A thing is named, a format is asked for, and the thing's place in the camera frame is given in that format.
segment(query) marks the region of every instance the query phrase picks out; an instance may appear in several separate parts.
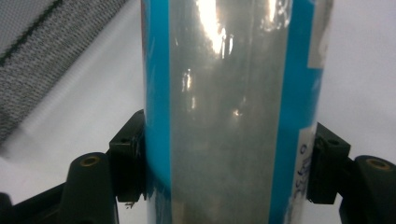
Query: metal mesh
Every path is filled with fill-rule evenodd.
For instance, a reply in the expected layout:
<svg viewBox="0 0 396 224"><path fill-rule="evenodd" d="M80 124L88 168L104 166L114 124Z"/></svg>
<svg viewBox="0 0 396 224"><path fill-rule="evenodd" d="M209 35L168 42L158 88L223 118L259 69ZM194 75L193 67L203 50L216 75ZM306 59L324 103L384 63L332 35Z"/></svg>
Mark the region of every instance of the metal mesh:
<svg viewBox="0 0 396 224"><path fill-rule="evenodd" d="M125 2L57 0L8 48L0 58L0 146Z"/></svg>

